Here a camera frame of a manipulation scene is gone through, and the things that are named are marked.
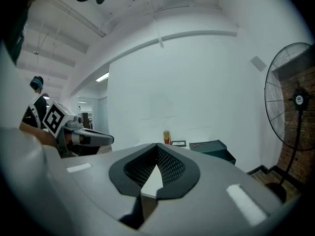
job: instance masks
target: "cable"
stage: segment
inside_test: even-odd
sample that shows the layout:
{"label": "cable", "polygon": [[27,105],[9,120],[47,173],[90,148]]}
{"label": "cable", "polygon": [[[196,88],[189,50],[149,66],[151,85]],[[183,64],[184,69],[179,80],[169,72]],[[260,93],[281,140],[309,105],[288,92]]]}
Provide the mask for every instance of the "cable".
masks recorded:
{"label": "cable", "polygon": [[38,48],[38,51],[40,50],[41,46],[43,45],[44,41],[46,40],[46,37],[48,36],[48,33],[46,34],[46,36],[44,37],[43,42],[41,42],[40,47]]}
{"label": "cable", "polygon": [[41,21],[41,25],[40,25],[40,29],[39,29],[37,50],[39,49],[40,35],[41,35],[41,30],[43,29],[43,26],[44,26],[44,20]]}
{"label": "cable", "polygon": [[32,108],[31,110],[29,110],[25,115],[24,117],[26,117],[30,112],[32,112],[34,110],[34,108]]}

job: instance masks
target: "standing fan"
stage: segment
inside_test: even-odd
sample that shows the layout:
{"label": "standing fan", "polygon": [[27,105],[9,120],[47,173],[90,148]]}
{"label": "standing fan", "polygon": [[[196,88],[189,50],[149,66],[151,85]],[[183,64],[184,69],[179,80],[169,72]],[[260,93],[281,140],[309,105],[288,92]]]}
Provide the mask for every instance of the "standing fan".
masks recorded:
{"label": "standing fan", "polygon": [[312,134],[302,129],[307,127],[307,124],[302,124],[308,110],[315,109],[310,106],[313,80],[307,72],[314,64],[314,46],[295,43],[284,47],[275,56],[267,73],[265,106],[269,122],[277,137],[293,149],[280,186],[287,177],[297,150],[315,148]]}

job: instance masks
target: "ceiling light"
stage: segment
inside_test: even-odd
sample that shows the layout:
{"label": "ceiling light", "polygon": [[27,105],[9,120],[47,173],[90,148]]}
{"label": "ceiling light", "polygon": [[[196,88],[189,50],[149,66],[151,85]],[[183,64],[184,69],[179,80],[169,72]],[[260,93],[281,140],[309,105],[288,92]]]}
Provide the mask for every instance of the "ceiling light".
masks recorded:
{"label": "ceiling light", "polygon": [[103,76],[101,76],[101,77],[99,77],[96,81],[97,82],[100,82],[100,81],[102,81],[102,80],[105,80],[106,78],[108,78],[108,73],[106,73],[106,74],[104,74]]}

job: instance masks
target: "fan guard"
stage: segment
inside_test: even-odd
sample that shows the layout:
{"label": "fan guard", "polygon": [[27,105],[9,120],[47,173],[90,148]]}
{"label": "fan guard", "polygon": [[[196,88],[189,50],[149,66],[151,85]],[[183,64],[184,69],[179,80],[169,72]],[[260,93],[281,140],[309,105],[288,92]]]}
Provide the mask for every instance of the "fan guard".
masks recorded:
{"label": "fan guard", "polygon": [[[310,100],[315,78],[314,75],[309,74],[311,71],[309,60],[301,59],[310,48],[311,46],[306,43],[295,43],[284,47],[273,59],[265,83],[265,106],[272,129],[285,145],[300,151],[315,148],[314,132],[307,123],[303,122],[308,117],[315,122],[315,111],[312,111],[315,110],[315,105],[312,105],[313,102]],[[299,63],[290,70],[287,64],[294,60],[298,60]],[[302,105],[304,109],[298,108],[297,104],[297,101],[301,100],[301,95],[304,99]],[[295,144],[299,121],[302,122],[299,132],[300,142]]]}

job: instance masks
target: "brick wall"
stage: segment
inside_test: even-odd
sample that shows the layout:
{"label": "brick wall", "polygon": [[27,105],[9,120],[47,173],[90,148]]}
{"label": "brick wall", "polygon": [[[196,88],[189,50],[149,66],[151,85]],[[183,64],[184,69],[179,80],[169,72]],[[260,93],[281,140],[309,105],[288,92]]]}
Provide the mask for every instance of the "brick wall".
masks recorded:
{"label": "brick wall", "polygon": [[[302,128],[300,136],[300,146],[310,148],[315,144],[315,67],[300,72],[289,79],[280,81],[285,108],[285,136],[284,141],[294,145],[296,137],[296,128],[298,121],[298,112],[295,110],[293,101],[288,99],[293,97],[293,92],[299,86],[303,87],[314,99],[309,102],[308,110],[302,117]],[[293,149],[283,144],[282,151],[277,166],[286,170]],[[306,183],[311,172],[315,169],[315,149],[310,151],[297,151],[295,159],[289,171],[289,174],[300,181]]]}

